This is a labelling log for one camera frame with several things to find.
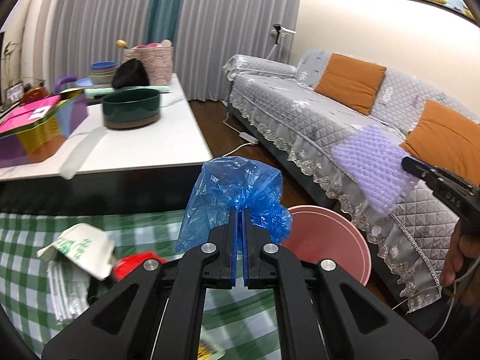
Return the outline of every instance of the metal pivot bolt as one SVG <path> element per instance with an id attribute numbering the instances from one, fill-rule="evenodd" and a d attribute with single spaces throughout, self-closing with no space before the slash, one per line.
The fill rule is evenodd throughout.
<path id="1" fill-rule="evenodd" d="M 147 271 L 154 271 L 158 268 L 158 261 L 156 259 L 148 259 L 143 263 L 143 268 Z"/>
<path id="2" fill-rule="evenodd" d="M 263 251 L 268 254 L 274 254 L 278 252 L 278 246 L 275 244 L 265 244 L 263 245 Z"/>
<path id="3" fill-rule="evenodd" d="M 211 242 L 207 242 L 203 244 L 200 249 L 202 250 L 203 253 L 213 253 L 217 250 L 217 247 L 215 244 Z"/>
<path id="4" fill-rule="evenodd" d="M 324 271 L 333 271 L 333 269 L 337 268 L 337 264 L 335 264 L 335 261 L 331 259 L 324 259 L 320 263 L 320 266 Z"/>

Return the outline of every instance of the colorful box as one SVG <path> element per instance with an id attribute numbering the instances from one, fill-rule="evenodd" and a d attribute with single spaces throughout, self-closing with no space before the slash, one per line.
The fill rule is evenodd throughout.
<path id="1" fill-rule="evenodd" d="M 83 90 L 15 108 L 0 124 L 0 168 L 45 161 L 87 116 Z"/>

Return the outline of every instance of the gingham cloth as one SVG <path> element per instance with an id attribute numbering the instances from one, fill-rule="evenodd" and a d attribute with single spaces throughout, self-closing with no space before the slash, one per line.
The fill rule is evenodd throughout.
<path id="1" fill-rule="evenodd" d="M 37 250 L 76 223 L 109 233 L 115 255 L 143 251 L 172 260 L 183 211 L 108 216 L 30 216 L 0 213 L 0 303 L 25 343 L 40 356 L 63 326 L 55 319 L 47 281 L 47 263 Z M 225 351 L 223 360 L 280 359 L 272 290 L 243 287 L 237 261 L 233 290 L 207 290 L 203 327 Z"/>

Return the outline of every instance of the red packaging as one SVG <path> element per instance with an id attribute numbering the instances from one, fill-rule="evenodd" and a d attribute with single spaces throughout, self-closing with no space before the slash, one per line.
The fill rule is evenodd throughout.
<path id="1" fill-rule="evenodd" d="M 118 261 L 118 264 L 113 268 L 117 280 L 122 280 L 126 275 L 138 267 L 147 259 L 157 259 L 162 264 L 166 263 L 166 259 L 158 257 L 152 251 L 134 254 L 132 256 L 123 257 Z"/>

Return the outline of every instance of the sofa armrest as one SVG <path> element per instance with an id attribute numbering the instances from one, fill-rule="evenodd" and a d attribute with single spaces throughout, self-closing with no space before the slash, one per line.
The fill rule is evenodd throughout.
<path id="1" fill-rule="evenodd" d="M 295 76 L 297 68 L 255 56 L 236 54 L 227 61 L 223 71 L 229 81 L 234 81 L 239 74 L 289 79 Z"/>

